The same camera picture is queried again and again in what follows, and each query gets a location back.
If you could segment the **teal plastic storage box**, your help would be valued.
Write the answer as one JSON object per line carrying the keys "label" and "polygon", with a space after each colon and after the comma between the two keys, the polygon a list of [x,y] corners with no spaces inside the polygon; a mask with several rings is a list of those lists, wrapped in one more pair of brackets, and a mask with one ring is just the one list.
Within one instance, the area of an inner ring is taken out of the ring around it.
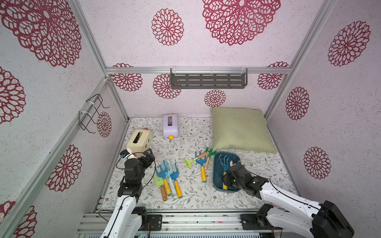
{"label": "teal plastic storage box", "polygon": [[240,157],[233,153],[216,153],[213,163],[213,185],[217,191],[235,193],[240,190],[239,188],[227,186],[224,183],[224,176],[229,172],[230,167],[236,163],[240,163],[240,160]]}

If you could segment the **light green trowel wooden handle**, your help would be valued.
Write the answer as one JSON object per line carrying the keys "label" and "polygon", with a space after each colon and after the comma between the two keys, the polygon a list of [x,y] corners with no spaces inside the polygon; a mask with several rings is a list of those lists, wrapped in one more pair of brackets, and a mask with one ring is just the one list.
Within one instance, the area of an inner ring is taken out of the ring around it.
{"label": "light green trowel wooden handle", "polygon": [[162,199],[163,201],[167,201],[168,198],[167,198],[167,194],[166,194],[166,190],[165,190],[165,186],[164,186],[164,180],[162,178],[160,178],[156,173],[154,174],[154,181],[155,181],[155,185],[157,187],[160,187],[160,190],[161,190],[161,194],[162,194]]}

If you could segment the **light blue rake white handle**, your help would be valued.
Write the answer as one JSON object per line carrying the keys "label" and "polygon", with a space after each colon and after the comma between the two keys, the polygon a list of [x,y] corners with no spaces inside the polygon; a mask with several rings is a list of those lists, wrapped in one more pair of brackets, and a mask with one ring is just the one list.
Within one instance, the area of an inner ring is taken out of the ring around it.
{"label": "light blue rake white handle", "polygon": [[167,174],[168,179],[167,180],[169,182],[171,192],[174,196],[176,196],[177,195],[176,188],[175,188],[174,182],[171,178],[171,175],[173,174],[174,171],[173,171],[170,160],[165,160],[165,165],[166,165],[166,168],[168,170],[168,174]]}

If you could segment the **dark green rake wooden handle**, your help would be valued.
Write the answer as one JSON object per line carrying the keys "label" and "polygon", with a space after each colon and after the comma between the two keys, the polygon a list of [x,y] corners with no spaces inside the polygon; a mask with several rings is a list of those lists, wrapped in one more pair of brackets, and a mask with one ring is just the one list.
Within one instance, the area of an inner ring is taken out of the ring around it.
{"label": "dark green rake wooden handle", "polygon": [[206,161],[205,166],[204,166],[205,170],[207,170],[207,169],[208,169],[208,166],[209,166],[210,159],[211,159],[211,157],[212,157],[213,155],[216,154],[216,151],[214,151],[212,148],[209,148],[209,147],[207,147],[205,151],[209,153],[209,154],[207,155],[207,161]]}

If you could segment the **small blue rake yellow handle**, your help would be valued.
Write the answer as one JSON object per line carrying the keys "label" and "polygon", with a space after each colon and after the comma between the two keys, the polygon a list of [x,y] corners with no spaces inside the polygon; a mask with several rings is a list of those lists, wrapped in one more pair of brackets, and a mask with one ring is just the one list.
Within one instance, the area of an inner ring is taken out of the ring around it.
{"label": "small blue rake yellow handle", "polygon": [[196,155],[195,157],[195,161],[197,164],[200,165],[201,167],[201,178],[202,178],[202,182],[203,183],[206,183],[207,182],[207,179],[206,179],[206,173],[205,173],[205,164],[207,162],[207,153],[201,153],[199,152],[198,155]]}

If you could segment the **light green rake wooden handle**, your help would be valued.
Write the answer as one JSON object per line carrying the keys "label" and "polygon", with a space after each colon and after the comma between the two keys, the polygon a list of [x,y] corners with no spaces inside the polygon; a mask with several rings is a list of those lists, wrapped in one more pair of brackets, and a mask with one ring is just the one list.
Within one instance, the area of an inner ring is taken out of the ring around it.
{"label": "light green rake wooden handle", "polygon": [[185,159],[185,165],[186,165],[186,168],[190,169],[190,168],[192,167],[192,163],[193,163],[194,161],[196,161],[196,160],[198,160],[198,159],[201,159],[201,158],[203,158],[203,157],[205,157],[205,156],[208,156],[208,155],[209,155],[209,152],[204,152],[204,153],[200,154],[199,156],[197,156],[197,157],[195,157],[195,158],[193,158],[193,159],[188,159],[188,158],[186,158],[186,159]]}

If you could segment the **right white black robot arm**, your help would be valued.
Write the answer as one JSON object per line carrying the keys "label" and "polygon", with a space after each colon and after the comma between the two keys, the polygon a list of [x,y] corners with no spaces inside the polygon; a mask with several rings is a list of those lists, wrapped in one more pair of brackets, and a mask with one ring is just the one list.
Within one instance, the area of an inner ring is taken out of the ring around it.
{"label": "right white black robot arm", "polygon": [[355,234],[334,203],[319,203],[287,192],[268,178],[253,176],[241,164],[228,169],[222,180],[226,186],[266,202],[254,218],[261,228],[286,229],[305,238],[352,238]]}

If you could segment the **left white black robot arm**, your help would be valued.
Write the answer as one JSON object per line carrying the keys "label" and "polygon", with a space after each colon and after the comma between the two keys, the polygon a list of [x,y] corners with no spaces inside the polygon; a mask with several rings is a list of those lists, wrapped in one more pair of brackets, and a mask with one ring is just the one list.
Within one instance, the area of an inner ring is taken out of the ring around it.
{"label": "left white black robot arm", "polygon": [[133,152],[126,156],[125,175],[120,183],[118,199],[102,238],[134,238],[143,223],[147,222],[146,209],[138,207],[137,203],[144,188],[145,170],[155,162],[155,156],[150,148],[141,154],[138,158]]}

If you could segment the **cream toy tissue box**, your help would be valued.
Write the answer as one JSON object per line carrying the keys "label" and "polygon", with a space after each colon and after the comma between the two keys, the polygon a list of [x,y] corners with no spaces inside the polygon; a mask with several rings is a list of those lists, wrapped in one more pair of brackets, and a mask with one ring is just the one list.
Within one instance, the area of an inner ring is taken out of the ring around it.
{"label": "cream toy tissue box", "polygon": [[147,128],[136,129],[129,139],[126,149],[133,154],[145,152],[153,141],[153,132]]}

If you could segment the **purple toy toaster box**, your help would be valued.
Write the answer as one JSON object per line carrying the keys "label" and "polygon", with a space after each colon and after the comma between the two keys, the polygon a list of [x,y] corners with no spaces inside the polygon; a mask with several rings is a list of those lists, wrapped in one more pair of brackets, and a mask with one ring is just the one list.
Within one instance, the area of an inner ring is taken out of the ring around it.
{"label": "purple toy toaster box", "polygon": [[167,114],[163,116],[163,135],[170,140],[179,136],[177,114]]}

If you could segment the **green square pillow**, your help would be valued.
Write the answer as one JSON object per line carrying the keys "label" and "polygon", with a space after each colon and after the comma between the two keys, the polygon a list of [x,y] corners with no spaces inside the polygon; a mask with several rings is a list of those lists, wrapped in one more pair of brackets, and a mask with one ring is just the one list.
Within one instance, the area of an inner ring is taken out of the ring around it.
{"label": "green square pillow", "polygon": [[277,153],[262,110],[215,107],[211,113],[214,150]]}

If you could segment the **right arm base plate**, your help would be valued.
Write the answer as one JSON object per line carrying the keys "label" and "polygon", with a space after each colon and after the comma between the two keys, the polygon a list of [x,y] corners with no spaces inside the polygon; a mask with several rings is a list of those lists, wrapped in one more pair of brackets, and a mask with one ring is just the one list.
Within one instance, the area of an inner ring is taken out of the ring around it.
{"label": "right arm base plate", "polygon": [[257,214],[241,214],[241,224],[243,230],[272,230],[273,226],[269,223],[264,215]]}

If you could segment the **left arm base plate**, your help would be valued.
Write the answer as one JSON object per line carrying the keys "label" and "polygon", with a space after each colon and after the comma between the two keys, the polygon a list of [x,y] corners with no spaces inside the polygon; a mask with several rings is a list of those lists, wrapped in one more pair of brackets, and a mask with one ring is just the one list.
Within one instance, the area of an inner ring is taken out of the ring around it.
{"label": "left arm base plate", "polygon": [[158,214],[140,215],[142,224],[138,226],[138,231],[161,231],[163,216]]}

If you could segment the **aluminium front rail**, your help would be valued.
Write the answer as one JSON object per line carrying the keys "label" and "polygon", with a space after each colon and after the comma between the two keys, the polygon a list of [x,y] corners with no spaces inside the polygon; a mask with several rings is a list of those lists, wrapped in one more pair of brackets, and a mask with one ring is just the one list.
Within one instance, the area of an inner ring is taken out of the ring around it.
{"label": "aluminium front rail", "polygon": [[[102,209],[99,204],[94,213],[86,213],[80,222],[76,237],[101,237],[110,217],[111,209]],[[147,214],[163,216],[161,231],[153,233],[228,233],[243,232],[240,215],[256,214],[254,209],[149,209]],[[270,233],[271,230],[249,230],[248,232]]]}

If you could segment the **grey wall shelf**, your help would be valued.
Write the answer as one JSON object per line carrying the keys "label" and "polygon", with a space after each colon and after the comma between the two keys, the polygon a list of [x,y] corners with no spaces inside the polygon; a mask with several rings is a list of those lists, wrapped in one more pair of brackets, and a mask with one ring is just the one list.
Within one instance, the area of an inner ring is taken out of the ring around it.
{"label": "grey wall shelf", "polygon": [[240,73],[177,73],[170,69],[172,89],[244,89],[248,74]]}

